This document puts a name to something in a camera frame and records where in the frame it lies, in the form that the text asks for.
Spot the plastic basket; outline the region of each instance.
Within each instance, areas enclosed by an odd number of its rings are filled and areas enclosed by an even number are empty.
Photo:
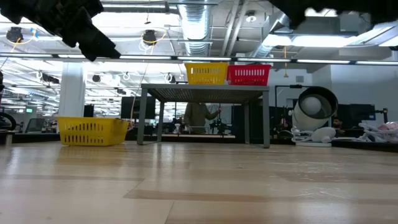
[[[112,146],[124,142],[129,123],[115,118],[58,117],[62,144]]]
[[[270,69],[270,65],[230,65],[228,67],[228,83],[230,85],[266,86]]]
[[[228,63],[186,63],[188,84],[224,85]]]

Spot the round robot head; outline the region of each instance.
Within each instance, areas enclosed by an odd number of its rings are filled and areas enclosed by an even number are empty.
[[[320,86],[307,88],[298,98],[293,110],[293,125],[304,131],[322,127],[338,108],[336,96]]]

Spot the table top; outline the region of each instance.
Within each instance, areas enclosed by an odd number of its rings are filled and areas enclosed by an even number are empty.
[[[142,84],[161,102],[246,103],[258,99],[268,86]]]

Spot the person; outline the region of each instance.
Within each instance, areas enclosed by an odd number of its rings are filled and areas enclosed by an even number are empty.
[[[221,108],[218,108],[216,112],[210,113],[204,103],[188,103],[185,108],[184,123],[185,126],[190,129],[193,133],[205,134],[205,128],[191,128],[191,126],[203,127],[206,124],[206,120],[212,120],[219,115]]]
[[[343,121],[340,120],[338,117],[333,118],[333,128],[336,130],[337,134],[344,134],[343,130]]]

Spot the white pillar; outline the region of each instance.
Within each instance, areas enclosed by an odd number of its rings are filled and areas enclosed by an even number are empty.
[[[64,62],[61,80],[59,116],[83,117],[86,73],[81,62]]]

